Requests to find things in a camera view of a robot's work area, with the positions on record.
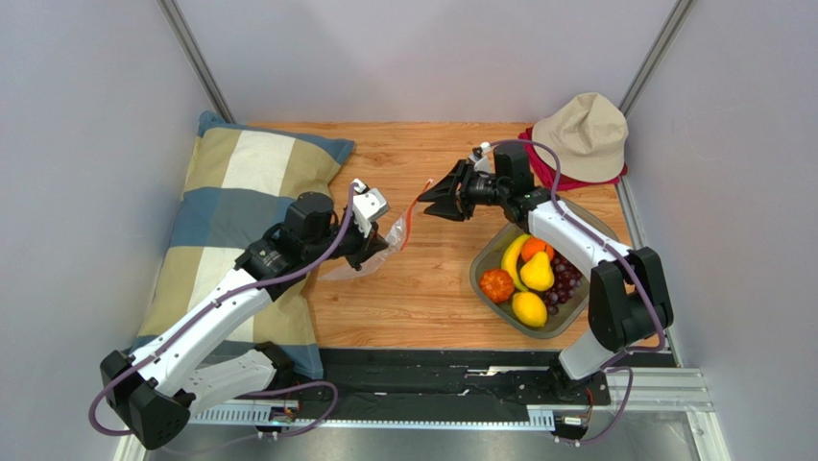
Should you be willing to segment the orange tangerine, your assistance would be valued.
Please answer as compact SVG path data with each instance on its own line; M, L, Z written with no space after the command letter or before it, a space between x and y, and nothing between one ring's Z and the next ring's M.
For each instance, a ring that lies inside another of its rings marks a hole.
M531 236L523 243L520 257L524 262L528 262L539 253L545 253L548 259L552 260L555 255L555 250L544 240Z

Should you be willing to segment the orange mini pumpkin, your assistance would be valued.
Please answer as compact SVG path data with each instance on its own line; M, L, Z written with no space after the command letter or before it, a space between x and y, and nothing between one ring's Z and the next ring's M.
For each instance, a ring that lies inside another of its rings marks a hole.
M502 269L485 271L478 280L478 287L495 304L507 302L516 292L513 278Z

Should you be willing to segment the yellow pear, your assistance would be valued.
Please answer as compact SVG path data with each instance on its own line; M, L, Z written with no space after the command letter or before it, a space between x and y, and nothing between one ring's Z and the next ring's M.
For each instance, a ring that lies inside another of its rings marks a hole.
M523 285L531 290L544 292L555 282L551 259L546 252L534 254L519 270Z

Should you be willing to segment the yellow lemon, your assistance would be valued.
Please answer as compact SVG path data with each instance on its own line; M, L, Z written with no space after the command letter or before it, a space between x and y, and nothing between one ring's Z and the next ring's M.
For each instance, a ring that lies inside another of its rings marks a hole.
M536 293L515 293L512 297L512 310L522 324L531 328L544 327L548 320L547 307Z

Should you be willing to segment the purple grape bunch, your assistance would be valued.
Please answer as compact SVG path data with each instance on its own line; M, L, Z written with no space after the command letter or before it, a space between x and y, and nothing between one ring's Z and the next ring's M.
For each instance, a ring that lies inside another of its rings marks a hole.
M541 294L550 316L557 315L560 307L571 301L582 284L581 272L563 255L554 254L551 260L554 283Z

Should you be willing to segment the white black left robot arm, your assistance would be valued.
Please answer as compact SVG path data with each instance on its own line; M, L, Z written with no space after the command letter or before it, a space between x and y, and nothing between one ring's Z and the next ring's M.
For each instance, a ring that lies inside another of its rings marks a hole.
M333 389L323 380L294 384L293 359L272 342L215 365L202 362L324 261L343 258L359 271L386 250L377 220L389 208L378 189L359 182L349 187L341 215L327 195L301 194L201 303L147 345L131 353L113 351L102 360L104 387L87 411L91 427L112 437L132 435L145 449L160 449L192 417L228 400Z

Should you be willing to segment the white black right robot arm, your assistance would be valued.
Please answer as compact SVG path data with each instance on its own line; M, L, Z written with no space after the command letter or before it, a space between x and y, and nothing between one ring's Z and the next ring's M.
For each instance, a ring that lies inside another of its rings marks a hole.
M561 351L553 375L580 381L612 366L639 341L664 341L674 314L662 260L648 247L631 249L592 229L558 198L537 187L525 139L485 142L419 197L425 213L451 221L477 206L499 206L507 220L544 240L589 281L589 328Z

